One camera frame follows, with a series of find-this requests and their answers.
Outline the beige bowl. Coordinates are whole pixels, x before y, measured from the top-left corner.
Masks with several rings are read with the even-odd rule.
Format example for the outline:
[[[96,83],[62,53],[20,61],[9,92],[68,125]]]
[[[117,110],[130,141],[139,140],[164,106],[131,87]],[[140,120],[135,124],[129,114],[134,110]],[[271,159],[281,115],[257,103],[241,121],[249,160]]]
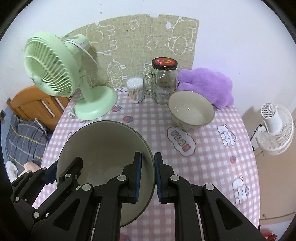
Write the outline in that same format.
[[[143,155],[138,202],[123,204],[121,226],[135,221],[147,208],[154,193],[155,174],[152,152],[144,138],[133,128],[117,121],[98,121],[75,132],[64,145],[57,164],[60,176],[76,157],[83,167],[78,183],[106,184],[131,164],[136,152]]]

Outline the beige bowl wall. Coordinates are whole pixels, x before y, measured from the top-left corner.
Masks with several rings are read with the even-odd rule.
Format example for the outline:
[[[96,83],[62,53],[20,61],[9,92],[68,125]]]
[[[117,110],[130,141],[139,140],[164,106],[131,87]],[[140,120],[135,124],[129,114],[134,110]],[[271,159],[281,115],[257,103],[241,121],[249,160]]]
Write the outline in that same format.
[[[196,130],[209,124],[215,117],[215,110],[206,97],[193,91],[177,91],[168,99],[171,119],[186,131]]]

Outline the cream crumpled cloth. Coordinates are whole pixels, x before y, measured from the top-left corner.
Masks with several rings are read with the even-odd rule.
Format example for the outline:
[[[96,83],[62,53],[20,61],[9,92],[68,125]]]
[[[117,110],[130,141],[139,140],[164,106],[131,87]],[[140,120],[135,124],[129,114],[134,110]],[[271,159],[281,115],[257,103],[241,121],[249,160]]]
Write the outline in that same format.
[[[27,162],[24,164],[23,167],[24,167],[24,170],[22,173],[19,174],[19,176],[23,175],[28,171],[36,172],[40,169],[40,166],[38,166],[36,163],[33,163],[33,162]]]

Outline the white plastic bag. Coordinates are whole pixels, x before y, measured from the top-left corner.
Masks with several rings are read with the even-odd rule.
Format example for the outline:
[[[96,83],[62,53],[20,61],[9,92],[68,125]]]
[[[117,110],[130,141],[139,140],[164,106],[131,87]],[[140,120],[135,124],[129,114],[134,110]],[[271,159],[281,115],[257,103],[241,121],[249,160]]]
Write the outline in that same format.
[[[11,161],[6,162],[6,172],[8,174],[8,177],[11,183],[17,179],[18,169],[13,162]]]

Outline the blue plaid pillow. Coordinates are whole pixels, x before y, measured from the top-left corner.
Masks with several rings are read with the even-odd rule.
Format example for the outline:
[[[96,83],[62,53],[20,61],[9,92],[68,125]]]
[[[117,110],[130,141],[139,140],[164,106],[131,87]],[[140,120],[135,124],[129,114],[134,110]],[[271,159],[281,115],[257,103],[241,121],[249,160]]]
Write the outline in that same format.
[[[6,137],[6,153],[19,173],[24,165],[33,162],[41,166],[48,141],[46,133],[33,121],[13,114]]]

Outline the red snack package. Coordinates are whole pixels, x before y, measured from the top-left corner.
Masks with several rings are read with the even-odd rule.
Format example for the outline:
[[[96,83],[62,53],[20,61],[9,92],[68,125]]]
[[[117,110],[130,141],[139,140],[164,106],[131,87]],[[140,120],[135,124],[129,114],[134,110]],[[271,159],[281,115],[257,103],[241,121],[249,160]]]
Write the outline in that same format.
[[[267,241],[276,241],[278,239],[278,236],[275,233],[273,233],[271,230],[264,230],[262,234]]]

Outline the pink checkered tablecloth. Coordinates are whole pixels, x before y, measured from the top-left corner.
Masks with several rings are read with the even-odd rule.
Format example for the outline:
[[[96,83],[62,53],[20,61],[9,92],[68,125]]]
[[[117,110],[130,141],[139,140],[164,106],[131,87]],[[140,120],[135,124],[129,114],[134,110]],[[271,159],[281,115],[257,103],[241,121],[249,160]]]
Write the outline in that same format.
[[[258,229],[260,216],[260,188],[254,152],[236,108],[215,112],[213,121],[195,131],[181,131],[171,119],[167,105],[155,104],[147,95],[144,102],[130,102],[126,89],[117,87],[115,107],[98,120],[125,123],[135,129],[148,143],[152,155],[161,152],[164,163],[172,166],[175,174],[190,183],[204,186],[212,183]],[[49,167],[59,157],[69,138],[80,128],[91,123],[71,116],[77,92],[61,116],[43,154],[41,167]],[[177,134],[185,138],[188,151],[177,147]],[[229,134],[230,144],[222,139]],[[120,240],[175,240],[174,205],[161,205],[155,190],[145,212],[131,224],[121,228]]]

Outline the wooden bed headboard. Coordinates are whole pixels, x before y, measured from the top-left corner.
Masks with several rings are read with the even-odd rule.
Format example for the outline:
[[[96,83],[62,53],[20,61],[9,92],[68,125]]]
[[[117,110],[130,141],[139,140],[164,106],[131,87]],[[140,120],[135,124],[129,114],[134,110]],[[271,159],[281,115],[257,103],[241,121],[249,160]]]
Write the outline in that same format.
[[[50,130],[54,130],[70,97],[50,96],[36,86],[21,90],[14,98],[6,101],[14,114],[24,120],[39,120]]]

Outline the cotton swab container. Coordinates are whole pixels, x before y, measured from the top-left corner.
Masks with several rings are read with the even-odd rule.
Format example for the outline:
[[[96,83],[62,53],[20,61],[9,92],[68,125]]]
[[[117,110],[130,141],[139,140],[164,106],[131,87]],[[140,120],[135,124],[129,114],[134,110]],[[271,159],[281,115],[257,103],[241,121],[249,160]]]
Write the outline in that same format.
[[[138,104],[145,100],[145,91],[142,78],[133,77],[128,79],[126,82],[126,88],[132,103]]]

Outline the green desk fan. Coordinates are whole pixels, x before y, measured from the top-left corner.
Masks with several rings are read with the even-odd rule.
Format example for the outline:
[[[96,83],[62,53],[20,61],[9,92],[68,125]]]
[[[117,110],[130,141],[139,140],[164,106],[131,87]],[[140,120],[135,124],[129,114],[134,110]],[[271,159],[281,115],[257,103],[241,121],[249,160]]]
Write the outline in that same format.
[[[81,91],[72,112],[83,121],[104,116],[117,102],[114,89],[89,86],[82,67],[89,48],[90,43],[82,34],[61,40],[52,33],[38,32],[27,40],[24,50],[25,71],[39,90],[61,97]]]

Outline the white floor fan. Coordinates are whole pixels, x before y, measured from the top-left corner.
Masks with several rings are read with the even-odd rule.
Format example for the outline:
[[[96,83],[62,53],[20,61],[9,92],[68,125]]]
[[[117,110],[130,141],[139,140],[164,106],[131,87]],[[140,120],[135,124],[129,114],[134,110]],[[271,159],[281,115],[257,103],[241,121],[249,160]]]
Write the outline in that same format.
[[[290,111],[283,105],[265,103],[260,110],[264,131],[255,137],[258,147],[268,155],[284,153],[290,146],[294,135],[294,124]]]

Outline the glass mason jar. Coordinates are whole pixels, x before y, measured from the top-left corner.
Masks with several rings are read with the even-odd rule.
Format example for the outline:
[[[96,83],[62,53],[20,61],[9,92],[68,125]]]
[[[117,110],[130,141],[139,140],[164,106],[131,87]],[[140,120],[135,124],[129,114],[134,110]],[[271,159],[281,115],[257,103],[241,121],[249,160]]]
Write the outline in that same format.
[[[176,91],[178,62],[168,57],[152,60],[152,69],[143,78],[145,94],[149,94],[156,104],[167,104]]]

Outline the purple plush toy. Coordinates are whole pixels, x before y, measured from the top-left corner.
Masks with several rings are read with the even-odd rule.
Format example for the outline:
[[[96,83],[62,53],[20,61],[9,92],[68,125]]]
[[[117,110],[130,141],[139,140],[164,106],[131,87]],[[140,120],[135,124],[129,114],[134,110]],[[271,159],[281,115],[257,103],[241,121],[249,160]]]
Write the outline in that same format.
[[[207,68],[182,69],[178,73],[178,90],[196,92],[208,99],[218,109],[234,104],[232,80]]]

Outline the wall power socket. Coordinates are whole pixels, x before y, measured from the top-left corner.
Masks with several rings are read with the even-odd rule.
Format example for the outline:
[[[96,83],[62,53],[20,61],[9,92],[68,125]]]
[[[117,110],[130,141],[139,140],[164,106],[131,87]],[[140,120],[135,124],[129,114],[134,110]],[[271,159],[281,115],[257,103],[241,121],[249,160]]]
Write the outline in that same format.
[[[1,113],[0,113],[1,121],[5,118],[5,116],[6,116],[6,113],[3,110],[1,110]]]

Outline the green cartoon wall mat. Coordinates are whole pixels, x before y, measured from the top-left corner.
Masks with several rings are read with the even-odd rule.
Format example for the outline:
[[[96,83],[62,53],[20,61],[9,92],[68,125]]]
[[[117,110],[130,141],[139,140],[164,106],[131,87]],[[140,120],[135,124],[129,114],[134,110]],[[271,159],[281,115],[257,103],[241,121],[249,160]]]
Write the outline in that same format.
[[[90,23],[62,37],[87,37],[89,55],[82,60],[91,87],[124,87],[132,77],[143,77],[156,57],[177,60],[178,70],[191,69],[199,20],[184,16],[131,15]]]

